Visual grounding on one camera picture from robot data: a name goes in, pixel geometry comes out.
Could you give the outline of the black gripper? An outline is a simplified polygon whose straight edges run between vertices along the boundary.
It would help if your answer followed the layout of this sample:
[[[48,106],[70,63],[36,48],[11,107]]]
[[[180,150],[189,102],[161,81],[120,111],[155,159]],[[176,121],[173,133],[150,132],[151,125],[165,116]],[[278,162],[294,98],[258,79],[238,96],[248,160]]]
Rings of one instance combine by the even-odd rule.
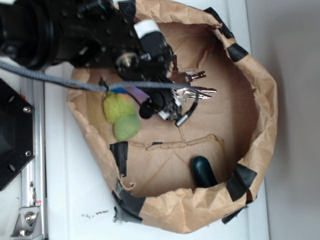
[[[72,59],[76,68],[114,68],[122,79],[151,81],[166,76],[174,54],[158,24],[152,19],[135,23],[136,2],[78,0],[77,20],[83,46]],[[168,88],[143,88],[148,98],[139,115],[150,119],[179,120],[181,104]]]

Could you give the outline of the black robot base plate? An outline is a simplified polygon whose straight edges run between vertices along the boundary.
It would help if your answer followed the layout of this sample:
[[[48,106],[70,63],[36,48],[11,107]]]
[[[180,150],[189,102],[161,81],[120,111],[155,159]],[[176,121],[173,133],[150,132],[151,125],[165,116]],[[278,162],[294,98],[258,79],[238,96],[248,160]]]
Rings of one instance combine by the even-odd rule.
[[[34,107],[0,80],[0,190],[34,157]]]

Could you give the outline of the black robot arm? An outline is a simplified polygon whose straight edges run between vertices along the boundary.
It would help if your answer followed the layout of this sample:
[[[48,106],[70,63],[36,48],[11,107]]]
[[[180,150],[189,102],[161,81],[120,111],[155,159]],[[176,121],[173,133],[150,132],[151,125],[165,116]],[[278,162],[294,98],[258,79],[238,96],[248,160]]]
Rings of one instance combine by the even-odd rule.
[[[136,21],[136,2],[16,0],[0,6],[0,54],[30,70],[68,62],[111,68],[125,81],[168,83],[174,59],[154,20]]]

